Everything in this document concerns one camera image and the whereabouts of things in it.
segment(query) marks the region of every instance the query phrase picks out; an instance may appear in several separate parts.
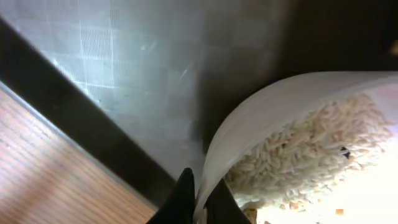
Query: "wooden surface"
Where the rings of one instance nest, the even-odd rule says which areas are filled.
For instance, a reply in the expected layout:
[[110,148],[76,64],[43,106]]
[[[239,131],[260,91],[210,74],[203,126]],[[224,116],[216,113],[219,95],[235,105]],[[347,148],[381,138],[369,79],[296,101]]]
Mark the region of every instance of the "wooden surface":
[[0,90],[0,223],[131,224],[153,214]]

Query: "white bowl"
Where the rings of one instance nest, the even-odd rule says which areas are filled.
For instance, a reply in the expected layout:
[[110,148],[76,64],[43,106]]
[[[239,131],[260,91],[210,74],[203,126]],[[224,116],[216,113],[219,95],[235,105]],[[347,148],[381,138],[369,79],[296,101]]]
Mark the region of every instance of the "white bowl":
[[263,136],[270,136],[326,101],[390,83],[398,83],[398,72],[318,72],[278,81],[250,96],[224,120],[210,144],[195,223],[218,182]]

